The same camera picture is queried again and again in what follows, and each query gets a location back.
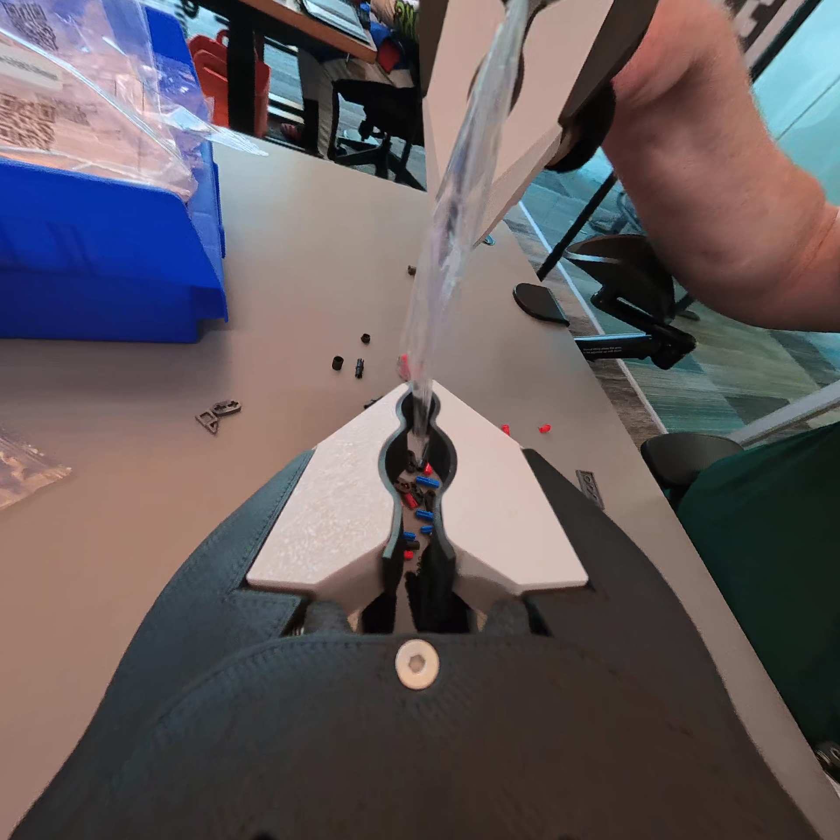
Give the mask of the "blue plastic bin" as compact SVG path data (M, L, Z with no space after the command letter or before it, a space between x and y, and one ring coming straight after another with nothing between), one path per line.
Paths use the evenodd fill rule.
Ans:
M175 17L142 5L156 57L186 60ZM2 160L2 337L193 343L227 320L213 149L184 202L160 188Z

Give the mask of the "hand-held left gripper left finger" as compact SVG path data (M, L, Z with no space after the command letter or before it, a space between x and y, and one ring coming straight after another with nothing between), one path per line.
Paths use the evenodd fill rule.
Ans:
M396 497L380 456L407 393L397 386L315 447L247 572L250 587L339 602L347 613L384 592Z

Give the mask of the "wooden desk with black legs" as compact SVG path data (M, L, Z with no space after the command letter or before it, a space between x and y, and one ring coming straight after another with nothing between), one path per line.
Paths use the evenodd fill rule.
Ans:
M245 97L240 104L229 103L230 129L253 135L255 56L263 57L263 38L268 36L287 46L327 45L367 64L376 60L370 34L352 38L312 18L300 2L293 1L202 1L200 5L227 21L230 85L234 85L234 63L243 64Z

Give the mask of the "large clear labelled bag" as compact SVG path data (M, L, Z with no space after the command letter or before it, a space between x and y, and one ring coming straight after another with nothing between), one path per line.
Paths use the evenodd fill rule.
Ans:
M267 156L215 126L185 59L156 57L139 2L1 2L4 161L189 201L205 144Z

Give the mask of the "person's green shirt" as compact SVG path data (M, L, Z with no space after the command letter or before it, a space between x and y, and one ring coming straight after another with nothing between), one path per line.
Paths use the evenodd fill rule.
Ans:
M839 426L703 469L677 517L812 745L839 740Z

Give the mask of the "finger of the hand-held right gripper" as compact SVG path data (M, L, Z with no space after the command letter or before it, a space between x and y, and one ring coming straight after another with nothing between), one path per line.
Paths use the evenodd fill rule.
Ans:
M427 191L443 180L469 90L505 15L500 1L422 1L420 62Z
M583 80L613 2L478 2L471 9L471 241L478 243L531 176L562 159L586 99Z

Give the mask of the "flat clear plastic bag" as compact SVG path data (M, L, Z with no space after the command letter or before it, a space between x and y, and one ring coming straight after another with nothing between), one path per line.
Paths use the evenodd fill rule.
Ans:
M71 474L70 467L47 456L19 435L1 428L1 510Z

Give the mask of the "black office chair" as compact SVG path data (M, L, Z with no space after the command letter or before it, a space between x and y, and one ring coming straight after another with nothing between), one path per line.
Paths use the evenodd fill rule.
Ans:
M595 309L636 329L575 338L588 361L650 360L667 371L694 351L695 338L672 324L678 314L675 282L645 236L595 236L572 244L563 257L598 284L591 298Z
M336 96L362 106L359 140L333 137L331 160L341 166L373 165L377 177L424 190L408 170L413 148L424 147L423 96L419 87L394 87L364 80L341 80Z

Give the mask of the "stack of orange bins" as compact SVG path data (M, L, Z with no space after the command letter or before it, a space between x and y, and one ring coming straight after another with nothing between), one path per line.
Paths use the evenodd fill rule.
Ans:
M205 99L210 102L212 123L226 129L231 127L229 103L240 104L246 96L243 64L240 61L233 65L234 85L230 85L228 42L229 33L225 28L219 30L214 37L195 35L187 41L199 86ZM268 135L270 68L257 56L254 77L253 135L264 139Z

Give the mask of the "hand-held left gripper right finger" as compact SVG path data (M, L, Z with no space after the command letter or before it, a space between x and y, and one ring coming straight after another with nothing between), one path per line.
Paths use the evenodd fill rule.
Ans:
M499 600L586 587L588 573L526 451L441 384L423 459L432 531L406 576L415 628L462 633Z

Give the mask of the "person's right forearm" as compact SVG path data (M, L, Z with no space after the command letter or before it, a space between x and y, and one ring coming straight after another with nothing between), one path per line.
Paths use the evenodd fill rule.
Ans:
M838 207L773 142L726 11L659 2L603 143L662 263L730 319L839 330Z

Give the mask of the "small clear plastic bag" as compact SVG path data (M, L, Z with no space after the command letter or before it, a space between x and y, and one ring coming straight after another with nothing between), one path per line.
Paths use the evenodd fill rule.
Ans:
M417 455L425 455L428 447L438 339L448 305L480 238L529 21L546 4L507 2L477 68L465 117L434 199L397 361L397 370L413 398L413 430L408 440Z

